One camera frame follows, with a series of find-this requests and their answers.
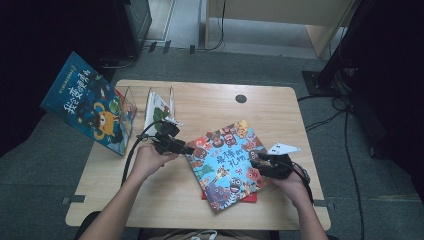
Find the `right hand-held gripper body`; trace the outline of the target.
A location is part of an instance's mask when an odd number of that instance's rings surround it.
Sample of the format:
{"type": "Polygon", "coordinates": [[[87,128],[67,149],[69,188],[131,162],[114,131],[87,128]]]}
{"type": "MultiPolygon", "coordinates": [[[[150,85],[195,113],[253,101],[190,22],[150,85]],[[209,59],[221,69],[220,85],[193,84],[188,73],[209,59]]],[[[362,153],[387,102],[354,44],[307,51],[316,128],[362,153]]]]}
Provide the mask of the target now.
{"type": "Polygon", "coordinates": [[[300,147],[276,143],[266,152],[270,156],[270,160],[268,161],[270,166],[259,169],[260,174],[275,179],[286,179],[294,170],[294,163],[289,157],[289,153],[300,150],[300,147]]]}

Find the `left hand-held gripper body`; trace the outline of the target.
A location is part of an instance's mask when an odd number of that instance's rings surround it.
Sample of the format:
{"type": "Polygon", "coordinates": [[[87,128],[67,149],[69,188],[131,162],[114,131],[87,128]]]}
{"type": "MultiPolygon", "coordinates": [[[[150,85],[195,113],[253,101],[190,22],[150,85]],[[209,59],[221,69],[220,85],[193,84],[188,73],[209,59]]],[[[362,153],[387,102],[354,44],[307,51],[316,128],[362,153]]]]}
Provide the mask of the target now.
{"type": "Polygon", "coordinates": [[[156,151],[162,155],[165,152],[174,152],[174,144],[182,142],[175,138],[180,132],[177,122],[173,118],[166,117],[161,121],[161,126],[154,136],[154,146],[156,151]]]}

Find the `white caterpillar picture book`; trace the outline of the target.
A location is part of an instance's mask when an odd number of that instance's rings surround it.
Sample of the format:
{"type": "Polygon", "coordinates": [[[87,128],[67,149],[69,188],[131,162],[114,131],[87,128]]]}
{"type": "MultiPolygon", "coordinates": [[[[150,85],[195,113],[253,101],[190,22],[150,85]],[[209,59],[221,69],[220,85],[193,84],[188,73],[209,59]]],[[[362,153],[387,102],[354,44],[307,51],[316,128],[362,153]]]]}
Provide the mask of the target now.
{"type": "Polygon", "coordinates": [[[148,93],[145,125],[146,134],[154,136],[162,125],[161,120],[174,116],[174,93],[171,89],[151,88],[148,93]]]}

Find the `colourful animal picture book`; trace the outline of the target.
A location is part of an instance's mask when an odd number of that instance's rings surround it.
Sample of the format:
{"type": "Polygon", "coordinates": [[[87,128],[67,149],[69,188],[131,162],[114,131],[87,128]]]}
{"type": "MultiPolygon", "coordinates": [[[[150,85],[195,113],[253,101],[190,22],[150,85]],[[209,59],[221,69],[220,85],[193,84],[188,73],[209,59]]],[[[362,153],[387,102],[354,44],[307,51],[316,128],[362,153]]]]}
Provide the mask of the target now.
{"type": "Polygon", "coordinates": [[[186,158],[215,211],[227,209],[267,185],[252,166],[258,154],[267,150],[246,120],[207,132],[188,146],[194,151],[186,158]]]}

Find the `red picture book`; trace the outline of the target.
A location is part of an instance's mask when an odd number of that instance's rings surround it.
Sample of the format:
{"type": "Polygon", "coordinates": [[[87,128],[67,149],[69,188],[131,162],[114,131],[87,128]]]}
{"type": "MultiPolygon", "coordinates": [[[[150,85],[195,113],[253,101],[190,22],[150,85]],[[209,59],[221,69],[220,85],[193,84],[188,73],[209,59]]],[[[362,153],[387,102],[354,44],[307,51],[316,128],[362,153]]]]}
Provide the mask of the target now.
{"type": "MultiPolygon", "coordinates": [[[[205,193],[202,193],[201,194],[201,199],[202,200],[206,200],[207,199],[205,193]]],[[[245,198],[242,199],[242,202],[255,203],[256,201],[257,201],[257,194],[256,193],[253,193],[250,196],[247,196],[247,197],[245,197],[245,198]]]]}

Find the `clear acrylic book rack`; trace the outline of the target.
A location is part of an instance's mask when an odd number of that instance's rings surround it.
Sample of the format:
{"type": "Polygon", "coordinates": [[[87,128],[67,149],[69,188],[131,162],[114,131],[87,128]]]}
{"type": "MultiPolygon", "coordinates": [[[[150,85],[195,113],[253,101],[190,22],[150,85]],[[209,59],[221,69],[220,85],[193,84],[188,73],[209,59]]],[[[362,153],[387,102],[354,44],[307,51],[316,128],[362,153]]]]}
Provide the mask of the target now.
{"type": "Polygon", "coordinates": [[[146,87],[146,86],[118,86],[118,90],[122,90],[125,98],[137,107],[137,113],[133,120],[133,130],[135,133],[141,133],[145,125],[145,111],[148,93],[151,88],[154,89],[171,89],[172,87],[146,87]]]}

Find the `dark blue monster picture book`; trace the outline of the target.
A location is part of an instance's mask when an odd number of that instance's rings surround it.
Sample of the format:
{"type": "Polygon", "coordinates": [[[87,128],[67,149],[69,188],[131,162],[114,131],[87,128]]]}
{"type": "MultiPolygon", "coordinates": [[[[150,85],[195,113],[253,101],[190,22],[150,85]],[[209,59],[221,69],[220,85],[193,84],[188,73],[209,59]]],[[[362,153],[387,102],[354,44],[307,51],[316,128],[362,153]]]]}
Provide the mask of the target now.
{"type": "Polygon", "coordinates": [[[129,89],[118,90],[72,52],[40,107],[123,156],[137,106],[129,89]]]}

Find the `person's right hand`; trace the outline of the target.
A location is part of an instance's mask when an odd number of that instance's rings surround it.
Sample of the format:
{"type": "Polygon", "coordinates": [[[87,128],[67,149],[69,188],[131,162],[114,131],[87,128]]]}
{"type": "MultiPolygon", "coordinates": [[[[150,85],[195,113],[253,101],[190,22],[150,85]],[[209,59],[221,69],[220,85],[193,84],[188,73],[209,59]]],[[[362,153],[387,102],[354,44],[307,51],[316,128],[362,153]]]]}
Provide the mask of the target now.
{"type": "Polygon", "coordinates": [[[295,172],[292,172],[284,180],[271,179],[271,181],[282,190],[295,207],[310,202],[308,192],[302,179],[295,172]]]}

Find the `person's left hand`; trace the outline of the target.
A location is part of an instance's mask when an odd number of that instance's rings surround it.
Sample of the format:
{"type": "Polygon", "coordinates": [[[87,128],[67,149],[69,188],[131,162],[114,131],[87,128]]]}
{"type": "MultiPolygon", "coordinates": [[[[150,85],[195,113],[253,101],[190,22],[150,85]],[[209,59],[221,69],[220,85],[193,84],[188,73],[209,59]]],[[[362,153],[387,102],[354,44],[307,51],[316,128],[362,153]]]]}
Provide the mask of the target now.
{"type": "Polygon", "coordinates": [[[136,159],[128,179],[142,183],[167,162],[175,160],[178,157],[179,155],[175,153],[161,155],[152,144],[143,145],[137,150],[136,159]]]}

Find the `grey tape strip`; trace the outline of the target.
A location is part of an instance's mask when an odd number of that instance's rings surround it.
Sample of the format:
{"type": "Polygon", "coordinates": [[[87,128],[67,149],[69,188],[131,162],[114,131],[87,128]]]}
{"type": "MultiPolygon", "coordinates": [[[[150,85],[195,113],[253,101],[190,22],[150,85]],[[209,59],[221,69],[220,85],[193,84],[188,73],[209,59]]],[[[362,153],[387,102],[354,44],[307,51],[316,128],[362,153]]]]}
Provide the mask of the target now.
{"type": "Polygon", "coordinates": [[[83,203],[85,201],[85,198],[85,195],[66,196],[62,199],[61,203],[64,205],[69,205],[71,203],[83,203]]]}
{"type": "Polygon", "coordinates": [[[334,210],[334,208],[335,208],[334,203],[332,201],[330,201],[330,200],[318,200],[318,199],[315,199],[314,200],[314,205],[316,207],[326,207],[327,209],[330,209],[330,210],[334,210]]]}

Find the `black metal stand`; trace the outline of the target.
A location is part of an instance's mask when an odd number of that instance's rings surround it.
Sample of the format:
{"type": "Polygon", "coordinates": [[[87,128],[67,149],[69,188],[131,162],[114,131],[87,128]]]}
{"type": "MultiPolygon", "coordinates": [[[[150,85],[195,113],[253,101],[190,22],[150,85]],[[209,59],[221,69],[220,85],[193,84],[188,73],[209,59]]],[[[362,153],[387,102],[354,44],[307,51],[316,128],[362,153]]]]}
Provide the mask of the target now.
{"type": "Polygon", "coordinates": [[[327,64],[319,71],[303,71],[302,77],[306,84],[308,93],[316,96],[337,96],[340,95],[339,87],[336,83],[336,73],[343,68],[350,68],[353,60],[348,53],[347,44],[351,41],[353,30],[357,28],[356,9],[362,0],[349,0],[348,7],[344,10],[341,19],[333,26],[327,27],[327,35],[335,36],[336,32],[343,27],[339,44],[330,56],[327,64]]]}

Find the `black cabinet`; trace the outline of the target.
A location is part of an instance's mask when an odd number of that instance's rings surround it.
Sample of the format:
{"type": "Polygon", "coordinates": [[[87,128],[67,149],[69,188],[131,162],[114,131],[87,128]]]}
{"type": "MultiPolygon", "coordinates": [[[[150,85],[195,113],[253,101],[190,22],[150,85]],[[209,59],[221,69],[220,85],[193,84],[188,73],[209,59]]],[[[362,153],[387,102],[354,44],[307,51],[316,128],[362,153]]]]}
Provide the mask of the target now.
{"type": "Polygon", "coordinates": [[[152,17],[148,0],[114,0],[121,39],[127,57],[137,58],[152,17]]]}

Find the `person's dark clothing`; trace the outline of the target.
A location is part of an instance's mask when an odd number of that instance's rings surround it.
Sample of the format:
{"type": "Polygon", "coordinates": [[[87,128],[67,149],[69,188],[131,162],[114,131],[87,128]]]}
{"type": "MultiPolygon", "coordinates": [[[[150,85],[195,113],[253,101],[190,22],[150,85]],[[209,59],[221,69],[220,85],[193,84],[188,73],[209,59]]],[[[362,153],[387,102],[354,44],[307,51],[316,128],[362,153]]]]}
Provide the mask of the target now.
{"type": "Polygon", "coordinates": [[[94,211],[88,214],[79,226],[73,240],[79,240],[79,238],[83,235],[83,233],[87,230],[87,228],[91,225],[91,223],[97,218],[99,214],[100,211],[94,211]]]}

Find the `light wooden furniture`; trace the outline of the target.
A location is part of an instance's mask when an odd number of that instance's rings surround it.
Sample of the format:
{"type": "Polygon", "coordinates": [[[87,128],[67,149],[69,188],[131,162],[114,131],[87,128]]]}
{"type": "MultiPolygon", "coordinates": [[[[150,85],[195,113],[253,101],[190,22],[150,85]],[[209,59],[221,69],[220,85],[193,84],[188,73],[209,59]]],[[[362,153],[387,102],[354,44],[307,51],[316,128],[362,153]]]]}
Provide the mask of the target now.
{"type": "Polygon", "coordinates": [[[317,57],[322,57],[340,27],[346,26],[359,0],[205,0],[205,44],[209,19],[305,25],[317,57]]]}

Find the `dark curtain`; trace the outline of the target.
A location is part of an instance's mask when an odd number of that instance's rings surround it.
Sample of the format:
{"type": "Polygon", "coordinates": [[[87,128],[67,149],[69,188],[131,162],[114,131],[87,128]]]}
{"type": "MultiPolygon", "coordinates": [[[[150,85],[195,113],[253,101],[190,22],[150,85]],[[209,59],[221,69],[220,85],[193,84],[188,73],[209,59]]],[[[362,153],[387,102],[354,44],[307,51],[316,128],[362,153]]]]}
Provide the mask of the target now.
{"type": "Polygon", "coordinates": [[[71,52],[101,69],[109,14],[105,0],[0,0],[0,157],[32,133],[71,52]]]}

